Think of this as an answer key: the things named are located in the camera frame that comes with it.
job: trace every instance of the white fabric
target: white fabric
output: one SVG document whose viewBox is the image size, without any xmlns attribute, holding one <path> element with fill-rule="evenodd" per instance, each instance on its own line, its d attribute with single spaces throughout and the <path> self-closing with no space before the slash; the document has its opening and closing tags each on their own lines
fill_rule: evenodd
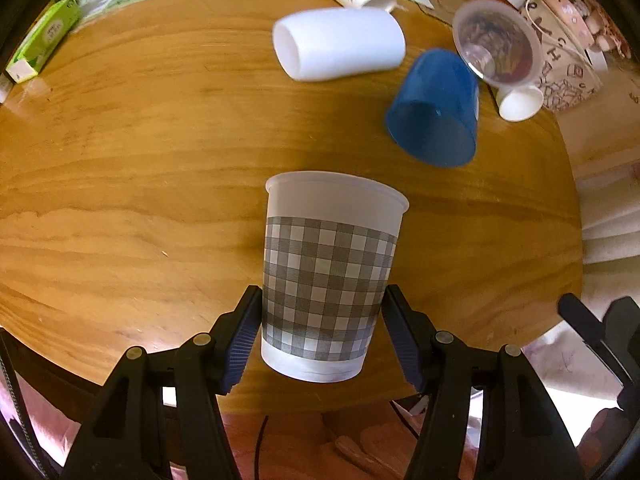
<svg viewBox="0 0 640 480">
<path fill-rule="evenodd" d="M 584 240 L 582 302 L 602 319 L 611 301 L 640 304 L 640 174 L 637 165 L 577 182 Z M 525 348 L 546 386 L 615 399 L 622 386 L 562 322 Z"/>
</svg>

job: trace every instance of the blue plastic cup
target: blue plastic cup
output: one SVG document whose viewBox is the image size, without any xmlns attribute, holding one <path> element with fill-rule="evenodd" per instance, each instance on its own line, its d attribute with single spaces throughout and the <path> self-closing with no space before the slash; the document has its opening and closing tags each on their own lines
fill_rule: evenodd
<svg viewBox="0 0 640 480">
<path fill-rule="evenodd" d="M 395 142 L 428 164 L 452 168 L 476 153 L 478 81 L 458 54 L 434 48 L 414 62 L 386 112 Z"/>
</svg>

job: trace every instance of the tissue box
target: tissue box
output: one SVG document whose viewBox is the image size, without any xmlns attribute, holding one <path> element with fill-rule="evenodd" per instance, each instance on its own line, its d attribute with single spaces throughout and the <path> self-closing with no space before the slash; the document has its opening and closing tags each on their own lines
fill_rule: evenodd
<svg viewBox="0 0 640 480">
<path fill-rule="evenodd" d="M 60 0 L 47 9 L 24 38 L 6 67 L 11 78 L 21 83 L 36 77 L 65 34 L 80 18 L 75 0 Z"/>
</svg>

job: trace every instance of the round wooden tabletop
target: round wooden tabletop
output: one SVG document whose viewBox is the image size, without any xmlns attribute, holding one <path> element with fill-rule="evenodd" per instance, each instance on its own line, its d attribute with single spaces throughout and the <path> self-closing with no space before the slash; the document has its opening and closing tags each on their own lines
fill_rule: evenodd
<svg viewBox="0 0 640 480">
<path fill-rule="evenodd" d="M 404 193 L 390 282 L 466 343 L 524 345 L 580 293 L 578 200 L 556 120 L 503 121 L 482 85 L 463 168 L 411 158 L 383 116 L 412 60 L 450 28 L 402 2 L 398 70 L 299 83 L 275 20 L 332 0 L 147 0 L 76 30 L 0 108 L 0 324 L 102 383 L 129 346 L 181 345 L 262 283 L 265 181 L 365 176 Z M 330 410 L 412 392 L 383 323 L 362 372 L 283 377 L 259 338 L 226 412 Z"/>
</svg>

